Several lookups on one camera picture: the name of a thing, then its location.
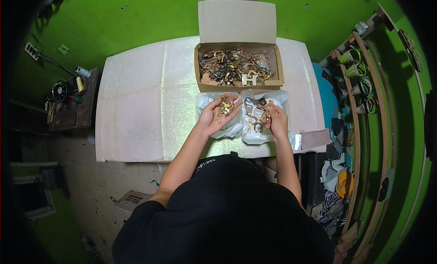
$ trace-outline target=white styrofoam sheet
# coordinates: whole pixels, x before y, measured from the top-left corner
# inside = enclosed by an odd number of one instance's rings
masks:
[[[108,57],[96,111],[96,160],[171,161],[196,123],[193,53],[199,36],[152,43]],[[290,94],[290,133],[325,128],[319,87],[306,45],[277,38]],[[272,142],[247,145],[240,137],[210,140],[203,156],[275,156]],[[326,146],[308,151],[325,152]]]

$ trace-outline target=cardboard box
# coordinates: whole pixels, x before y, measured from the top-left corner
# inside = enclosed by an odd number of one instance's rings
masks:
[[[114,203],[114,206],[132,213],[132,211],[137,206],[139,206],[141,203],[150,200],[152,196],[153,195],[147,195],[140,192],[136,192],[134,190],[130,190],[123,197],[117,200],[117,202]]]
[[[143,194],[134,190],[127,192],[114,203],[114,206],[116,207],[114,211],[116,224],[119,227],[123,227],[124,223],[129,219],[129,217],[131,217],[134,209],[141,203],[150,200],[152,196],[153,195]]]
[[[278,90],[284,84],[281,54],[276,45],[275,4],[258,0],[204,0],[198,2],[200,43],[194,49],[194,72],[200,92],[247,89]],[[241,48],[265,54],[276,71],[263,86],[215,86],[200,82],[200,58],[214,49]]]

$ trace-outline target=white thread spool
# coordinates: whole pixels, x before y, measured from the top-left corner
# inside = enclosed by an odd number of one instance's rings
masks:
[[[91,77],[91,71],[81,68],[79,66],[76,67],[75,71],[82,76],[85,76],[87,79]]]

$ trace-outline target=yellow thread spool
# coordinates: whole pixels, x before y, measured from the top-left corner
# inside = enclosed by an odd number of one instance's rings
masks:
[[[77,90],[79,91],[79,93],[84,90],[84,85],[82,84],[82,79],[79,76],[76,77],[76,84],[77,84]]]

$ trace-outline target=yellow fabric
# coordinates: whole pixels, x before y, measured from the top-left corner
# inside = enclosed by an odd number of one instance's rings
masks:
[[[335,190],[341,198],[344,198],[346,196],[346,193],[352,193],[353,174],[340,171],[340,173],[338,174],[338,182],[335,186]]]

